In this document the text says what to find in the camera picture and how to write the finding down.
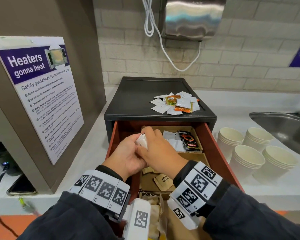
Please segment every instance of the stainless steel hand dryer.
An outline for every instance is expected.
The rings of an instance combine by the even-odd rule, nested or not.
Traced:
[[[212,38],[220,24],[226,0],[161,0],[162,38],[201,41]]]

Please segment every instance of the stainless steel sink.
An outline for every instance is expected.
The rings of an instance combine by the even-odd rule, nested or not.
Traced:
[[[250,118],[300,154],[300,117],[288,113],[250,113]]]

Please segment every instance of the brick wall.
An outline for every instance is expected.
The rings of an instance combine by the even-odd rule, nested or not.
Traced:
[[[300,68],[288,67],[300,47],[300,0],[227,0],[217,35],[202,42],[186,72],[168,62],[157,33],[144,34],[141,0],[93,1],[105,84],[122,76],[182,77],[196,89],[300,92]],[[153,0],[157,20],[158,10]],[[197,42],[166,42],[182,69],[197,50]]]

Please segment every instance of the white countertop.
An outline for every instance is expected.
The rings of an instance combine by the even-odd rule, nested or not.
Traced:
[[[96,168],[106,156],[108,140],[103,119],[105,110],[112,100],[116,87],[105,87],[108,103],[100,113],[84,144],[76,155],[65,178],[55,194],[39,194],[24,197],[39,213],[54,205],[64,190],[68,190],[85,170]],[[220,128],[231,127],[245,134],[249,127],[260,127],[250,117],[251,112],[295,112],[300,109],[300,94],[228,92],[196,90],[196,94],[218,116],[213,135]],[[275,139],[272,145],[289,150],[299,160],[298,165],[280,178],[277,185],[262,185],[254,178],[242,183],[245,192],[266,203],[273,210],[300,210],[300,155]],[[0,215],[22,215],[24,212],[17,196],[8,196],[7,189],[17,177],[5,175],[0,185]]]

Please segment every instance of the hand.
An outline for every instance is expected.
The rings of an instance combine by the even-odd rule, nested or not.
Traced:
[[[153,131],[151,127],[146,127],[141,133],[145,133],[148,150],[137,146],[136,152],[154,170],[174,179],[188,161],[179,156],[170,143],[164,139],[160,130]]]
[[[102,165],[118,173],[125,182],[128,177],[147,167],[147,163],[135,153],[136,140],[141,134],[134,134],[120,142],[112,155]]]

